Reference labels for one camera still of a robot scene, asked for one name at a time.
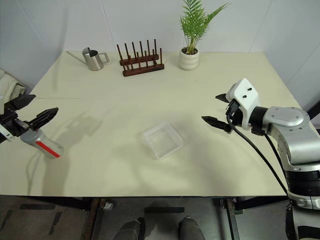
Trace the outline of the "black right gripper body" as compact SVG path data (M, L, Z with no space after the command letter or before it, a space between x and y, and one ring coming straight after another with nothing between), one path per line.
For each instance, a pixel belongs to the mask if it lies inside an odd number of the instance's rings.
M242 121L243 121L243 113L240 110L240 104L235 100L231 100L228 107L226 108L226 118L229 119L230 123L228 124L228 133L231 133L233 131L233 126L242 127Z

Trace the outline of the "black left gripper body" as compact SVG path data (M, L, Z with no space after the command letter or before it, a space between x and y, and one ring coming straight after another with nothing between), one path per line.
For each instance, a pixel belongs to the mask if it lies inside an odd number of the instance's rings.
M29 130L26 122L18 119L18 114L8 108L0 115L0 143L11 141L14 137L20 137Z

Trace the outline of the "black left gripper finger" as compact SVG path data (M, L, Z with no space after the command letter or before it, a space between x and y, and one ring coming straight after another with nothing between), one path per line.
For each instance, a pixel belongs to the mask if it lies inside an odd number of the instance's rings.
M33 131L36 131L41 127L43 127L44 125L46 125L47 123L49 123L56 116L58 111L59 111L58 107L46 109L41 113L37 114L36 117L31 121L28 121L27 124L30 129L32 129Z
M36 97L34 94L24 94L10 101L12 110L20 110L28 106Z

